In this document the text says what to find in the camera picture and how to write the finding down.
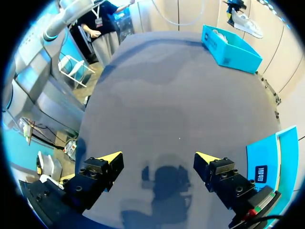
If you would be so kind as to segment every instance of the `floor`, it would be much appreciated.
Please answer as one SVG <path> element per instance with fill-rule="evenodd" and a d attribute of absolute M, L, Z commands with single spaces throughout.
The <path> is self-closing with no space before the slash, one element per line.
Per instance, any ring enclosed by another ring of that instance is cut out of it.
<path fill-rule="evenodd" d="M 88 82 L 86 83 L 86 88 L 84 87 L 80 87 L 77 89 L 73 90 L 73 93 L 75 95 L 75 97 L 81 102 L 83 103 L 86 96 L 91 95 L 94 87 L 103 71 L 102 66 L 97 62 L 94 64 L 90 65 L 90 68 L 92 70 L 95 71 L 94 74 L 92 74 L 88 80 Z M 60 139 L 63 140 L 67 140 L 67 136 L 65 134 L 62 134 L 60 132 L 58 132 L 57 136 Z M 58 146 L 65 146 L 65 144 L 63 142 L 61 142 L 58 138 L 56 138 L 55 140 L 55 144 Z M 73 174 L 74 173 L 74 167 L 75 167 L 75 162 L 70 160 L 70 158 L 68 157 L 68 155 L 66 155 L 65 153 L 63 153 L 62 150 L 58 150 L 55 149 L 54 150 L 54 157 L 56 159 L 58 159 L 62 165 L 62 173 L 61 173 L 61 177 L 65 177 L 67 175 Z"/>
<path fill-rule="evenodd" d="M 84 102 L 86 96 L 92 94 L 92 92 L 95 88 L 95 85 L 103 70 L 102 66 L 98 62 L 91 64 L 90 67 L 91 67 L 91 69 L 93 69 L 95 71 L 95 73 L 90 76 L 90 79 L 86 83 L 87 88 L 81 87 L 81 88 L 77 88 L 77 89 L 73 90 L 73 93 L 76 96 L 76 98 L 82 103 Z M 270 104 L 272 105 L 272 107 L 274 109 L 274 115 L 276 116 L 276 112 L 277 112 L 276 107 L 278 105 L 278 101 L 276 101 L 277 97 L 274 96 L 271 86 L 269 86 L 265 80 L 262 80 L 262 85 L 263 85 L 263 87 L 265 87 L 265 91 L 268 95 L 268 98 L 270 99 Z M 67 140 L 67 136 L 62 133 L 58 132 L 57 136 L 60 139 Z M 64 146 L 64 143 L 61 142 L 59 139 L 56 139 L 55 143 L 58 146 Z M 61 174 L 62 177 L 68 176 L 70 174 L 74 174 L 75 163 L 72 160 L 70 160 L 69 157 L 65 153 L 63 153 L 61 150 L 55 149 L 54 157 L 57 158 L 62 165 L 62 174 Z"/>

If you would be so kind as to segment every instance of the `white chair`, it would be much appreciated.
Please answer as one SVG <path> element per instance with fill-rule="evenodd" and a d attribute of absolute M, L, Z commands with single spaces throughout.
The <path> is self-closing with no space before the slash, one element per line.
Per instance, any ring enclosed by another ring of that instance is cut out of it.
<path fill-rule="evenodd" d="M 73 69 L 71 70 L 71 72 L 69 72 L 68 74 L 65 73 L 64 71 L 62 71 L 62 69 L 67 65 L 67 63 L 69 61 L 75 61 L 76 64 L 75 66 L 73 67 Z M 70 79 L 72 79 L 73 81 L 77 82 L 78 84 L 80 84 L 81 86 L 83 87 L 87 87 L 86 85 L 84 85 L 81 81 L 78 81 L 74 78 L 75 74 L 77 73 L 77 71 L 81 68 L 81 67 L 84 67 L 86 69 L 88 69 L 89 71 L 91 71 L 92 73 L 95 73 L 95 71 L 91 70 L 90 68 L 88 68 L 86 65 L 84 65 L 84 60 L 82 61 L 78 61 L 76 59 L 74 59 L 73 57 L 71 57 L 70 55 L 65 55 L 61 61 L 58 63 L 58 68 L 59 68 L 59 71 L 64 74 L 65 76 L 69 77 Z"/>

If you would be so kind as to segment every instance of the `gray table surface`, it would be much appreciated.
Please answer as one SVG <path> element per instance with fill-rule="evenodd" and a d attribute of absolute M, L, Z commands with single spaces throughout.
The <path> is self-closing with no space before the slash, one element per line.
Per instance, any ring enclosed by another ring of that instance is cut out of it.
<path fill-rule="evenodd" d="M 228 228 L 234 216 L 193 169 L 196 151 L 246 177 L 246 145 L 278 131 L 256 75 L 218 66 L 199 33 L 127 37 L 82 121 L 76 170 L 123 152 L 125 168 L 84 216 L 114 228 Z"/>

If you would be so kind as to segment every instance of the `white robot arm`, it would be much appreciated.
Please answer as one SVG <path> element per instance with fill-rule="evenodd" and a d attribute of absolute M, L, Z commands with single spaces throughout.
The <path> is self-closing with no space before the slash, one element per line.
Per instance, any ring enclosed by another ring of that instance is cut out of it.
<path fill-rule="evenodd" d="M 65 83 L 59 55 L 65 27 L 103 2 L 61 0 L 64 11 L 44 15 L 28 30 L 5 78 L 2 115 L 8 128 L 26 117 L 68 135 L 78 133 L 85 107 Z"/>

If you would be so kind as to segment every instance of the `wall panel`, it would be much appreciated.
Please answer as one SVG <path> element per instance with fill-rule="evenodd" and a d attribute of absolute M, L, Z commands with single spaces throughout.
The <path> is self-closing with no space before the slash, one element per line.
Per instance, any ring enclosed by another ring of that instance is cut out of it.
<path fill-rule="evenodd" d="M 288 95 L 295 89 L 300 80 L 305 77 L 305 55 L 303 54 L 302 60 L 288 83 L 285 87 L 279 92 L 279 96 L 284 101 Z"/>
<path fill-rule="evenodd" d="M 178 23 L 178 0 L 154 0 L 161 14 Z M 143 32 L 178 31 L 178 26 L 170 24 L 159 15 L 151 0 L 138 2 Z"/>
<path fill-rule="evenodd" d="M 293 32 L 284 26 L 281 42 L 263 74 L 272 88 L 278 93 L 291 79 L 303 56 L 302 46 L 294 36 Z"/>
<path fill-rule="evenodd" d="M 188 0 L 179 0 L 180 23 L 190 23 L 196 19 L 202 10 L 200 19 L 192 25 L 180 26 L 179 31 L 202 32 L 203 25 L 217 25 L 220 0 L 195 0 L 192 4 Z"/>
<path fill-rule="evenodd" d="M 305 136 L 305 77 L 295 89 L 278 105 L 282 129 L 296 125 L 299 138 Z"/>

